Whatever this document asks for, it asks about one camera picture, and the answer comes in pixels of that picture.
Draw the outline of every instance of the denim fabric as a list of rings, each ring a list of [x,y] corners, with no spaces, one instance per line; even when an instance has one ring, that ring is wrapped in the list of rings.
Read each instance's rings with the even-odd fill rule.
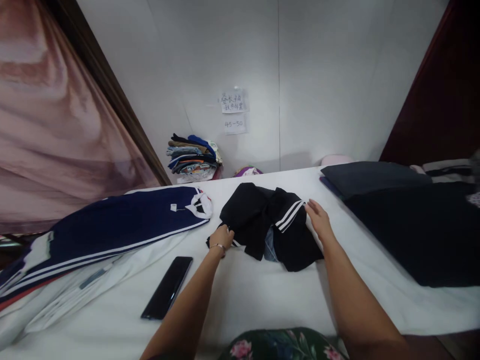
[[[263,257],[265,260],[274,263],[279,262],[279,260],[277,259],[277,255],[275,254],[274,248],[274,229],[271,226],[265,236],[265,251],[263,253]]]

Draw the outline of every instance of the price sign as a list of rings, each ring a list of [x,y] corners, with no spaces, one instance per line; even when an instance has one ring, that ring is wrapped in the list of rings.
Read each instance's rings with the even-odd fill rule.
[[[248,112],[233,113],[222,116],[223,128],[225,134],[235,135],[248,133],[247,122],[249,120]]]

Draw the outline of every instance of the hand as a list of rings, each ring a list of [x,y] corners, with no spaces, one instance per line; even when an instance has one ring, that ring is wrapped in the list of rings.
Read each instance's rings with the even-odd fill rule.
[[[334,231],[330,225],[329,215],[318,202],[310,199],[305,205],[305,210],[308,216],[310,216],[313,229],[322,243],[335,239]]]
[[[226,250],[228,250],[232,246],[234,235],[235,232],[233,230],[229,231],[227,225],[222,225],[217,228],[212,235],[210,235],[210,246],[220,244],[223,245]]]

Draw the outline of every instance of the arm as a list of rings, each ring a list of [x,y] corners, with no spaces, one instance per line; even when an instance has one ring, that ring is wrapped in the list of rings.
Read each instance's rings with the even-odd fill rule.
[[[234,232],[220,226],[210,237],[210,244],[221,244],[227,250],[232,245]],[[140,360],[169,354],[175,358],[193,359],[209,306],[215,272],[224,250],[213,246],[203,259],[185,289],[166,314],[151,338]]]
[[[333,313],[351,359],[408,359],[405,339],[338,243],[328,214],[311,199],[305,209],[323,245]]]

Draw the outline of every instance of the bracelet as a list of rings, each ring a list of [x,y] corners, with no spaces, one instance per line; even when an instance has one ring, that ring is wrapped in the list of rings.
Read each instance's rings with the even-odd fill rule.
[[[223,246],[222,244],[212,245],[212,246],[210,246],[210,249],[213,248],[213,247],[216,247],[216,246],[218,246],[219,248],[221,248],[221,249],[223,250],[223,255],[222,255],[222,257],[221,257],[221,258],[223,259],[223,258],[225,257],[226,252],[227,252],[227,249],[226,249],[225,246]]]

